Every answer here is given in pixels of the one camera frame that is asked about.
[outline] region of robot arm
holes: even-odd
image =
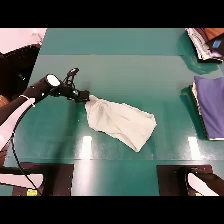
[[[72,69],[63,81],[60,81],[55,75],[48,74],[27,88],[11,103],[0,108],[0,151],[10,140],[26,112],[48,95],[64,96],[68,100],[75,100],[75,102],[89,100],[89,92],[77,90],[73,83],[74,76],[78,71],[78,68]]]

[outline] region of green table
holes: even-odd
[[[198,64],[184,29],[48,29],[30,83],[74,67],[78,89],[153,113],[155,131],[136,153],[90,129],[83,104],[48,97],[16,130],[20,161],[74,163],[72,195],[159,195],[158,164],[211,164],[224,178],[224,143],[205,139],[187,89],[195,75],[223,76],[222,67]],[[9,151],[5,166],[15,165]]]

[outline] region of white cloth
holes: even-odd
[[[119,139],[135,152],[140,151],[156,127],[153,114],[125,103],[90,96],[85,107],[90,128]]]

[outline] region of dark blue fabric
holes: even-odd
[[[208,138],[224,138],[224,77],[194,77]]]

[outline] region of yellow sticker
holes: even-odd
[[[203,196],[202,194],[200,193],[195,193],[196,196]]]
[[[37,196],[37,190],[29,189],[27,191],[27,196]]]

